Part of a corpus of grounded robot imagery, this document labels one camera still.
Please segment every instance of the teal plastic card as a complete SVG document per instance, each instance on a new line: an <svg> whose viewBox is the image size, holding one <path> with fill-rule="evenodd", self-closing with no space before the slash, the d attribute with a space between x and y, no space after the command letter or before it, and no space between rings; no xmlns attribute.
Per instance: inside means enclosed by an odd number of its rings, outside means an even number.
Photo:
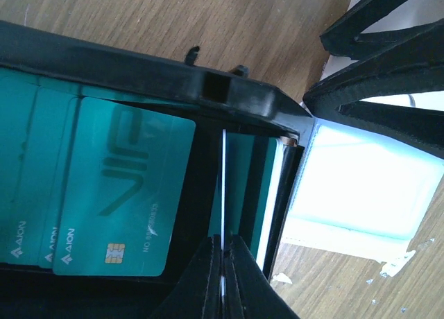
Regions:
<svg viewBox="0 0 444 319"><path fill-rule="evenodd" d="M213 205L210 216L210 225L208 226L208 237L213 237L215 234L221 234L222 222L222 186L221 177L218 176L216 181L216 189L214 191Z"/></svg>
<svg viewBox="0 0 444 319"><path fill-rule="evenodd" d="M78 104L80 104L79 98L73 98L70 100L65 117L65 124L63 125L62 141L58 153L57 164L55 166L54 181L51 188L48 211L46 213L42 242L40 244L38 265L41 268L52 268L53 265L53 253L56 250L58 225L65 196L69 152L72 148L71 139L74 138L73 130Z"/></svg>
<svg viewBox="0 0 444 319"><path fill-rule="evenodd" d="M81 85L79 85L78 83L57 80L55 78L47 78L45 76L39 76L38 80L40 87L76 96L80 94Z"/></svg>
<svg viewBox="0 0 444 319"><path fill-rule="evenodd" d="M270 138L266 151L264 172L259 190L259 201L257 203L256 219L251 237L251 254L262 269L265 260L265 251L271 228L271 221L275 208L276 196L282 161L284 158L284 146L279 139Z"/></svg>
<svg viewBox="0 0 444 319"><path fill-rule="evenodd" d="M134 102L134 103L150 103L154 105L174 105L178 107L197 109L197 104L181 103L175 101L166 101L154 97L146 97L136 94L129 94L125 92L117 92L115 90L93 87L90 85L82 86L82 95L86 97L94 97L100 99L106 99L109 101L122 101L122 102Z"/></svg>
<svg viewBox="0 0 444 319"><path fill-rule="evenodd" d="M22 250L21 236L25 225L22 223L19 229L15 229L18 225L10 227L10 217L17 199L37 86L5 78L5 72L0 74L3 75L0 77L0 144L3 147L0 158L0 262L6 262L12 257L8 252L10 233L15 248L18 248L17 254Z"/></svg>
<svg viewBox="0 0 444 319"><path fill-rule="evenodd" d="M162 273L194 130L187 119L81 101L54 273Z"/></svg>
<svg viewBox="0 0 444 319"><path fill-rule="evenodd" d="M9 264L38 263L63 126L72 98L72 95L50 89L39 88L37 91L10 213L6 260Z"/></svg>
<svg viewBox="0 0 444 319"><path fill-rule="evenodd" d="M244 205L255 136L227 133L225 233L237 234Z"/></svg>
<svg viewBox="0 0 444 319"><path fill-rule="evenodd" d="M24 73L23 71L13 71L11 69L0 67L0 80L2 78L14 79L17 83L19 83L19 86L20 83L38 85L39 80L39 77L36 75Z"/></svg>

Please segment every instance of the paper scrap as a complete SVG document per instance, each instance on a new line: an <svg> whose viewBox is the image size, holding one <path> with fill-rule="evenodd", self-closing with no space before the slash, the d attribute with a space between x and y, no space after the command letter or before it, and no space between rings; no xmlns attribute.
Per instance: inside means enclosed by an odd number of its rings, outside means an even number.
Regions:
<svg viewBox="0 0 444 319"><path fill-rule="evenodd" d="M286 276L284 273L279 273L277 275L274 275L272 281L293 284L293 282L290 280L290 278L288 276Z"/></svg>
<svg viewBox="0 0 444 319"><path fill-rule="evenodd" d="M416 251L407 252L403 257L395 258L392 262L388 262L382 266L379 273L382 277L395 276L406 265L407 262L415 255Z"/></svg>
<svg viewBox="0 0 444 319"><path fill-rule="evenodd" d="M418 250L425 250L426 248L428 248L433 242L435 242L435 238L431 238L428 241L425 241L424 243L421 243L418 245L417 249Z"/></svg>

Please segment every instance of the card logo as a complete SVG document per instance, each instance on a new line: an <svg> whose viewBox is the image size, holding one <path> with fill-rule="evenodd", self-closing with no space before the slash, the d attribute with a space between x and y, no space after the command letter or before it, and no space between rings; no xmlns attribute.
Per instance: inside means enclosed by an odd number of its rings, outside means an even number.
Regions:
<svg viewBox="0 0 444 319"><path fill-rule="evenodd" d="M109 243L106 249L105 264L121 264L124 253L125 244Z"/></svg>
<svg viewBox="0 0 444 319"><path fill-rule="evenodd" d="M51 252L44 257L48 262L53 262L53 252L54 252L54 247L56 246L57 234L58 234L58 228L53 227L53 231L51 232L51 238L49 240L49 250Z"/></svg>
<svg viewBox="0 0 444 319"><path fill-rule="evenodd" d="M53 254L49 253L44 257L48 262L53 262Z"/></svg>
<svg viewBox="0 0 444 319"><path fill-rule="evenodd" d="M19 222L19 227L17 228L16 239L15 239L15 243L19 247L10 252L16 258L19 258L23 254L22 243L23 243L23 235L25 235L25 226L26 226L26 221Z"/></svg>
<svg viewBox="0 0 444 319"><path fill-rule="evenodd" d="M16 248L15 250L12 250L11 254L16 258L19 258L23 254L22 248Z"/></svg>
<svg viewBox="0 0 444 319"><path fill-rule="evenodd" d="M67 265L69 265L69 263L72 261L71 253L68 253L67 255L65 255L62 258L62 261L65 262Z"/></svg>
<svg viewBox="0 0 444 319"><path fill-rule="evenodd" d="M69 263L71 262L71 261L73 261L73 259L71 258L71 251L72 251L72 243L73 243L73 241L74 241L74 232L75 232L76 230L74 229L74 228L72 228L72 227L70 227L69 229L68 229L68 234L67 234L67 242L66 242L66 247L65 247L65 250L68 252L68 254L67 255L65 255L61 260L63 261L63 262L65 262L67 265L69 265Z"/></svg>
<svg viewBox="0 0 444 319"><path fill-rule="evenodd" d="M146 171L147 169L147 165L144 161L148 159L148 153L123 148L117 144L119 125L124 112L131 113L131 126L126 135L126 139L131 146L135 146L139 142L143 119L142 111L135 107L116 105L112 113L111 126L108 131L107 147L109 153L118 157L107 157L103 160L105 169L101 171L101 175L119 180L132 180L133 185L123 192L119 197L117 197L117 199L109 204L105 209L103 209L99 213L100 216L109 216L115 212L120 206L122 206L122 204L135 196L137 192L140 191L144 183L144 178L141 175L141 171Z"/></svg>

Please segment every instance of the rectangular hole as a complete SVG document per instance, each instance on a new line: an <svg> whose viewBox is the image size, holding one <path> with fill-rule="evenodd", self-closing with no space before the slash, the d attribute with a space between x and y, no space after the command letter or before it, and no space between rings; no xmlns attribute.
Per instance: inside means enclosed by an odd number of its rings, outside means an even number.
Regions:
<svg viewBox="0 0 444 319"><path fill-rule="evenodd" d="M203 82L202 97L209 101L226 103L230 81L229 76L207 72Z"/></svg>

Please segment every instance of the wood grain surface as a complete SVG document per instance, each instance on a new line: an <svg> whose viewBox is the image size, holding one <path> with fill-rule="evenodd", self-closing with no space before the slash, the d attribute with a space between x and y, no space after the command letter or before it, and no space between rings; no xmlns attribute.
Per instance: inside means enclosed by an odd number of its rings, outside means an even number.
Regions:
<svg viewBox="0 0 444 319"><path fill-rule="evenodd" d="M319 34L350 0L0 0L0 19L197 65L250 68L301 100L327 53Z"/></svg>
<svg viewBox="0 0 444 319"><path fill-rule="evenodd" d="M251 78L300 101L327 60L318 36L349 3L0 0L0 19L175 60L199 45L197 65L229 70L244 64ZM273 282L273 287L302 318L444 318L443 190L411 244L417 254L395 277L380 277L381 265L374 261L282 245L275 273L285 273L293 284ZM435 242L424 243L431 238Z"/></svg>

